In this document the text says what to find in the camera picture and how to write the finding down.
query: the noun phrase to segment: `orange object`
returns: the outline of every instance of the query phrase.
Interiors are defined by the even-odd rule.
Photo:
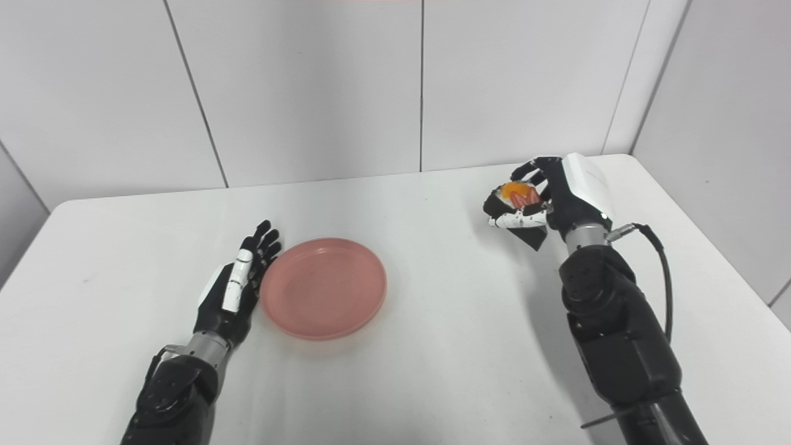
[[[524,182],[509,182],[508,184],[504,184],[500,193],[503,198],[511,200],[511,204],[513,204],[515,208],[522,208],[530,204],[541,202],[541,196],[539,196],[536,188]]]

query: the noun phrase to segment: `pink plate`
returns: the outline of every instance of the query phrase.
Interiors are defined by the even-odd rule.
[[[365,246],[320,238],[283,253],[263,276],[261,307],[283,331],[330,340],[369,322],[382,306],[387,276]]]

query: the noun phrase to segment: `panel seam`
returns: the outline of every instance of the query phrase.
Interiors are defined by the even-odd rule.
[[[623,80],[621,81],[621,90],[618,92],[618,99],[615,100],[615,109],[612,110],[612,116],[610,117],[610,125],[607,126],[607,133],[604,135],[604,142],[601,144],[601,151],[599,154],[604,154],[604,148],[607,147],[607,141],[610,139],[610,131],[612,131],[612,124],[615,122],[615,114],[618,113],[618,107],[621,105],[621,96],[623,95],[623,87],[626,86],[626,80],[629,78],[629,71],[632,68],[632,61],[634,61],[634,53],[637,52],[638,45],[640,44],[640,37],[642,36],[642,29],[643,25],[645,25],[645,18],[648,17],[648,10],[651,7],[651,0],[648,0],[648,3],[645,5],[645,11],[643,12],[643,19],[640,22],[640,28],[638,29],[638,36],[637,39],[634,40],[634,46],[632,47],[632,54],[629,56],[629,63],[626,65],[626,72],[623,73]]]
[[[6,148],[6,145],[2,143],[2,140],[0,140],[0,151],[6,154],[6,157],[8,158],[9,162],[11,162],[11,166],[13,167],[13,169],[17,171],[17,173],[22,178],[27,188],[30,190],[33,196],[35,196],[36,201],[38,201],[39,204],[41,204],[41,207],[44,208],[44,211],[47,212],[47,215],[51,215],[52,212],[50,212],[49,207],[47,207],[47,205],[44,203],[44,200],[41,199],[41,196],[36,191],[36,189],[33,188],[33,184],[30,183],[30,180],[28,179],[27,175],[25,175],[25,172],[23,172],[22,168],[20,168],[19,164],[17,164],[17,160],[14,159],[13,156],[11,156],[11,152],[9,152],[8,149]]]
[[[426,40],[426,0],[420,1],[420,160],[418,171],[423,171],[423,55]]]
[[[206,128],[206,134],[209,135],[211,150],[214,152],[214,160],[217,161],[217,167],[220,169],[220,175],[222,175],[222,183],[225,185],[225,188],[228,188],[228,178],[225,176],[225,169],[222,167],[220,154],[219,152],[217,152],[217,145],[214,143],[214,136],[211,134],[211,128],[209,127],[209,120],[206,118],[206,112],[203,110],[203,103],[201,102],[200,96],[198,95],[198,88],[195,86],[195,79],[192,77],[190,64],[189,62],[187,62],[187,54],[184,52],[184,46],[181,44],[181,37],[179,37],[179,31],[178,29],[176,29],[176,21],[173,20],[173,14],[170,11],[170,5],[168,4],[168,0],[162,0],[162,2],[165,4],[165,11],[167,11],[168,13],[168,19],[170,20],[170,28],[173,30],[173,35],[176,38],[176,45],[178,45],[179,47],[179,53],[181,54],[181,61],[184,62],[184,69],[187,70],[187,77],[190,79],[190,86],[192,87],[192,93],[195,95],[195,101],[198,103],[200,116],[203,118],[203,126]]]
[[[637,133],[634,134],[634,140],[632,141],[632,147],[629,149],[629,155],[634,156],[634,148],[638,144],[638,139],[640,139],[640,134],[642,133],[642,129],[645,126],[645,121],[648,119],[648,114],[651,111],[651,107],[653,106],[653,101],[657,97],[657,91],[659,90],[659,85],[662,83],[662,78],[664,77],[664,72],[668,69],[668,63],[670,62],[670,57],[673,54],[673,50],[676,49],[676,42],[679,40],[679,35],[681,34],[681,28],[684,26],[684,22],[687,20],[687,13],[689,13],[690,5],[692,5],[692,0],[687,0],[687,4],[684,5],[684,11],[681,13],[681,19],[679,20],[678,26],[676,26],[676,32],[673,33],[673,38],[670,40],[670,47],[668,47],[668,53],[664,55],[664,60],[662,61],[662,67],[659,69],[659,75],[657,75],[657,81],[653,84],[653,89],[651,90],[651,96],[648,99],[648,104],[645,105],[645,111],[643,111],[643,116],[640,119],[640,124],[638,125]]]
[[[791,278],[789,278],[789,280],[785,282],[785,285],[780,288],[780,291],[778,292],[778,294],[775,295],[766,305],[769,306],[769,307],[774,306],[774,304],[776,302],[778,302],[780,297],[782,297],[783,294],[785,294],[785,291],[787,291],[789,289],[789,287],[791,287]]]

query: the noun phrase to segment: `table surface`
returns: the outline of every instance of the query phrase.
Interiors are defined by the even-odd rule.
[[[615,223],[649,223],[675,284],[673,347],[714,444],[791,438],[791,333],[633,158],[594,158]],[[257,310],[211,443],[621,443],[566,327],[565,246],[532,252],[481,205],[513,166],[70,201],[0,293],[0,443],[117,443],[152,354],[191,335],[209,276],[269,218],[286,247],[350,238],[384,263],[363,329],[311,342]],[[616,248],[664,317],[659,262]]]

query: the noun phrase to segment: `robotic arm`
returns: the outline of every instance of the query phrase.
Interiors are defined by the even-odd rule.
[[[535,158],[483,205],[491,226],[504,227],[538,249],[547,226],[569,250],[559,271],[569,328],[596,392],[613,409],[630,445],[706,445],[681,393],[681,367],[629,265],[611,242],[640,230],[612,229],[604,175],[580,154]],[[669,289],[669,273],[666,271]]]
[[[236,260],[216,275],[198,308],[186,346],[168,345],[154,356],[122,445],[199,445],[217,399],[231,351],[250,331],[261,279],[280,252],[269,221],[242,242]]]

